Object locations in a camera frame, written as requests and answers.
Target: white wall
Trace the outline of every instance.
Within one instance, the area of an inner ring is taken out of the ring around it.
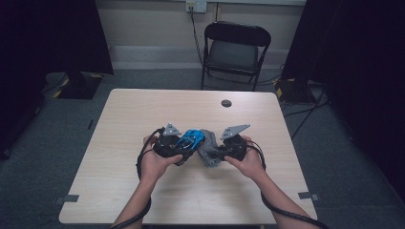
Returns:
[[[216,3],[207,13],[195,14],[196,31],[203,41],[204,28],[214,21]],[[97,1],[107,43],[111,46],[194,47],[190,14],[184,2]],[[220,4],[219,19],[258,25],[272,36],[273,50],[288,50],[302,6]]]
[[[98,0],[96,3],[107,44],[113,47],[110,55],[114,68],[177,68],[179,63],[182,68],[200,66],[193,26],[184,2]],[[270,32],[272,42],[264,68],[279,68],[285,63],[302,5],[221,3],[218,6],[218,20],[257,25]],[[207,13],[194,14],[201,49],[203,30],[215,21],[216,11],[217,4],[208,2]]]

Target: blue plastic part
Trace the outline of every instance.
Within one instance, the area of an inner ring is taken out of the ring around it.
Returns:
[[[196,150],[203,140],[203,132],[199,130],[188,130],[176,143],[175,148],[181,150]]]

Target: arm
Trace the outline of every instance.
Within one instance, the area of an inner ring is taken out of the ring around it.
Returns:
[[[148,137],[149,136],[146,136],[143,139],[143,144],[146,142]],[[163,158],[161,156],[158,156],[154,151],[148,152],[149,150],[152,150],[152,145],[156,142],[156,140],[157,138],[154,136],[147,145],[144,151],[147,153],[144,155],[141,162],[141,176],[139,185],[112,226],[120,224],[125,220],[128,220],[133,216],[139,214],[145,208],[149,197],[151,197],[152,195],[156,183],[164,174],[167,167],[181,160],[181,155]],[[141,226],[142,219],[127,226],[127,228],[140,229]]]
[[[248,145],[252,145],[250,137],[243,136],[243,138],[247,141]],[[257,186],[271,205],[285,211],[289,211],[291,213],[296,213],[305,217],[309,216],[300,206],[292,201],[292,199],[290,199],[268,176],[265,169],[262,167],[262,163],[260,161],[258,153],[255,150],[247,148],[246,156],[243,161],[239,161],[230,156],[226,156],[225,160],[239,169],[243,175],[251,178],[257,184]],[[274,219],[276,220],[277,225],[280,229],[317,228],[312,224],[297,219],[291,219],[285,216],[281,216],[274,212],[271,213],[273,214]]]

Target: light wood tabletop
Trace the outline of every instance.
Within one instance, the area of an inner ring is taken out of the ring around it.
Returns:
[[[222,106],[223,100],[232,106]],[[173,123],[214,132],[217,142],[229,126],[250,124],[241,135],[262,148],[266,171],[312,218],[317,219],[279,103],[274,94],[251,92],[112,90],[69,195],[62,223],[113,223],[136,189],[136,161],[142,139]],[[197,152],[182,166],[171,165],[152,194],[146,224],[273,224],[255,183],[223,161],[205,168]]]

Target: chair leg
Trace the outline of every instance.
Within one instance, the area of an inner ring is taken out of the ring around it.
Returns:
[[[205,77],[205,67],[202,66],[202,85],[200,86],[200,90],[203,90],[203,80],[204,80],[204,77]]]
[[[259,74],[256,74],[256,76],[254,76],[254,83],[253,83],[253,89],[252,91],[255,92],[256,91],[256,84],[257,84],[257,80],[259,79]]]

